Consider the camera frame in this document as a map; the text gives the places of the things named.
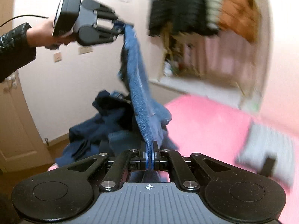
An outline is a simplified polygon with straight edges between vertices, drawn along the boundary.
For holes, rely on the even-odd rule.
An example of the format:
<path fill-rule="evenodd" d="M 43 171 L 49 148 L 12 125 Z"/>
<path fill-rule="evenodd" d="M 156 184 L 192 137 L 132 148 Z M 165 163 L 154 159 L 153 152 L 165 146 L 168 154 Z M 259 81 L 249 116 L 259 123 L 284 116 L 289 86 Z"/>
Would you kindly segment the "person's left hand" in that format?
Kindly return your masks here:
<path fill-rule="evenodd" d="M 76 35 L 52 36 L 53 20 L 47 19 L 41 24 L 29 28 L 26 32 L 28 45 L 33 47 L 57 48 L 60 45 L 68 45 L 76 41 Z"/>

